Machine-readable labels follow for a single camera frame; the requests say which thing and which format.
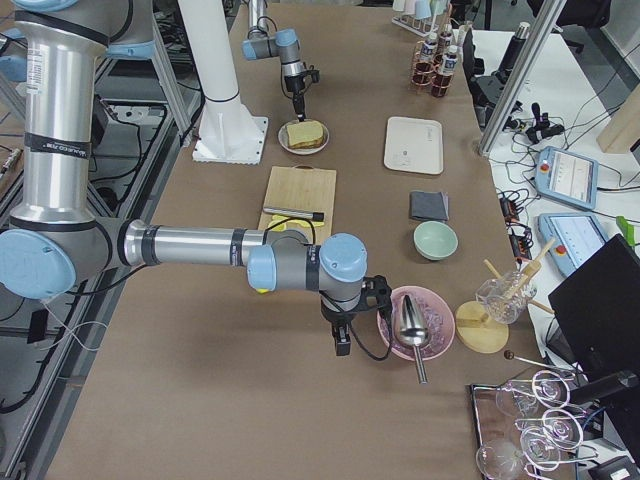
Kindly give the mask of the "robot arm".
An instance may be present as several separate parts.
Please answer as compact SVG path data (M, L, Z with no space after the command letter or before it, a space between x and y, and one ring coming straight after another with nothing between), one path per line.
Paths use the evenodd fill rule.
M352 320L366 309L367 252L357 237L317 244L294 230L158 226L88 209L95 64L153 55L150 2L19 1L15 22L28 50L23 195L1 236L9 291L44 300L120 266L245 267L255 289L319 293L336 352L349 353Z
M279 59L286 95L291 98L296 118L304 121L306 79L314 79L316 71L309 69L302 61L300 42L294 29L278 30L275 27L275 31L270 32L266 8L266 1L248 1L249 23L247 37L242 43L242 53L250 61Z

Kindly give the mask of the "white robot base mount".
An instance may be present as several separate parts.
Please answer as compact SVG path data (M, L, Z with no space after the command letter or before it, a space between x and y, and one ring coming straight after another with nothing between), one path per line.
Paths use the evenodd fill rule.
M179 8L205 97L193 159L255 165L268 119L242 103L222 3L184 0Z

